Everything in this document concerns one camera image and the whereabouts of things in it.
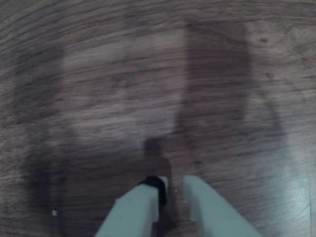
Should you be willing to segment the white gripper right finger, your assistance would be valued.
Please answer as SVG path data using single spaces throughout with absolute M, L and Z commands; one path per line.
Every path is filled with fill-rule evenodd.
M 223 196 L 194 175 L 183 180 L 183 198 L 200 237 L 261 237 Z

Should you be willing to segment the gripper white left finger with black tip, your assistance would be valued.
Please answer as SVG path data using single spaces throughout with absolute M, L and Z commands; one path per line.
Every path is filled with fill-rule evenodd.
M 116 199 L 96 237 L 149 237 L 167 203 L 168 178 L 147 176 Z

